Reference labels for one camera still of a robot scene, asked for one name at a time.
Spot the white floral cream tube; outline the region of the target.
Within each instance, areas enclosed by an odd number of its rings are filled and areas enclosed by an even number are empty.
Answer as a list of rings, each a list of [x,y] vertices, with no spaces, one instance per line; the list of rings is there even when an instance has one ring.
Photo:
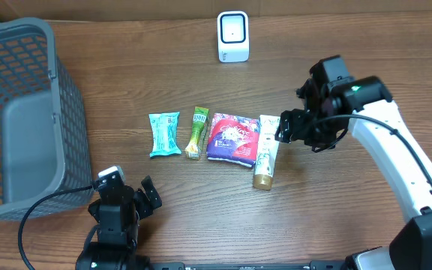
[[[279,127],[280,117],[260,115],[259,123],[260,133],[256,163],[253,171],[253,186],[263,191],[270,191],[279,148],[279,142],[275,139],[275,133]]]

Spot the purple red tissue pack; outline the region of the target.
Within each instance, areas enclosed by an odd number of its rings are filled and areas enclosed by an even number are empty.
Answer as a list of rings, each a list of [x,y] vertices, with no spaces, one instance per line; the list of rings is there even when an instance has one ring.
[[[259,137],[258,119],[216,112],[211,121],[207,158],[252,168],[257,159]]]

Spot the green yellow juice carton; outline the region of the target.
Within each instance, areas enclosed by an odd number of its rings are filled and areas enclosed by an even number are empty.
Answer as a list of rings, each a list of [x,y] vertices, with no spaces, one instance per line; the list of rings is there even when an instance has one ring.
[[[184,149],[187,158],[199,160],[203,152],[203,142],[209,125],[209,109],[196,106],[193,114],[190,140]]]

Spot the light green wipes pack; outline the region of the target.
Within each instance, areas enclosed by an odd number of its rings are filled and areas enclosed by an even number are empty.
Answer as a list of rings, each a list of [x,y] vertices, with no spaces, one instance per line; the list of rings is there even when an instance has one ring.
[[[149,156],[180,155],[182,151],[177,146],[177,127],[180,112],[165,112],[149,114],[153,136],[153,147]]]

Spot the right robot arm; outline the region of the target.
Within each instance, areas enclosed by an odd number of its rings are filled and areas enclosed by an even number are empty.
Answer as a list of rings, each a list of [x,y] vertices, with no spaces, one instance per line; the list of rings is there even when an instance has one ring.
[[[275,139],[301,140],[313,152],[351,134],[397,198],[405,225],[386,247],[349,255],[342,269],[432,269],[432,162],[377,76],[356,79],[340,55],[318,61],[296,94],[303,109],[282,112]]]

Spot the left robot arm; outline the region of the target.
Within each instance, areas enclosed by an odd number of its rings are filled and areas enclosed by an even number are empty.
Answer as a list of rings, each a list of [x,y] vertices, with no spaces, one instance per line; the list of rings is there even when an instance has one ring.
[[[133,189],[120,175],[98,179],[94,186],[100,198],[92,202],[88,212],[97,221],[86,237],[76,270],[139,269],[150,270],[147,256],[136,254],[140,220],[162,206],[150,176],[142,188]]]

